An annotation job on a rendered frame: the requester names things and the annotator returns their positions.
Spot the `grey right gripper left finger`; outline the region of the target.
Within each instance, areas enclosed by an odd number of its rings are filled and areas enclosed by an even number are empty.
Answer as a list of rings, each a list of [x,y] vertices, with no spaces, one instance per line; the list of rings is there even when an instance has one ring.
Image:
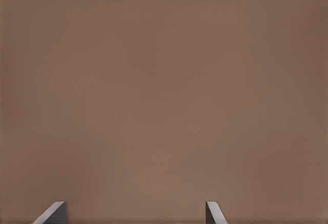
[[[54,202],[32,224],[68,224],[67,202]]]

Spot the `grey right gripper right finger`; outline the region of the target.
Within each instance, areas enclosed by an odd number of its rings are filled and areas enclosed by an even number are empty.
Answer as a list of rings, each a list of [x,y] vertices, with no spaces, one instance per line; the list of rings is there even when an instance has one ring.
[[[227,224],[227,221],[218,205],[215,201],[206,202],[206,224]]]

